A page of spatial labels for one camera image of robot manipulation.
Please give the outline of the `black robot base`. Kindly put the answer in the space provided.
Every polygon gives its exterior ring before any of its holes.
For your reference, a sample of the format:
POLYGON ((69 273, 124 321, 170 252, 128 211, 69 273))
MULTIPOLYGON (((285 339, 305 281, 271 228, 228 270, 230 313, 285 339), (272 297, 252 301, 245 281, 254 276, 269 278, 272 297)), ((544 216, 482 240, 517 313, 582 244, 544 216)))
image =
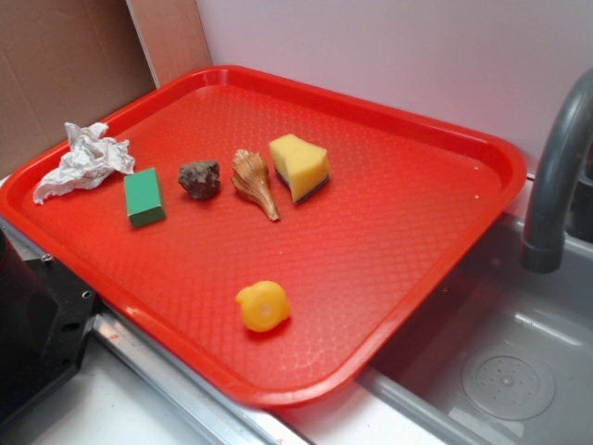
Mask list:
POLYGON ((1 235, 2 429, 80 371, 97 304, 61 261, 24 260, 1 235))

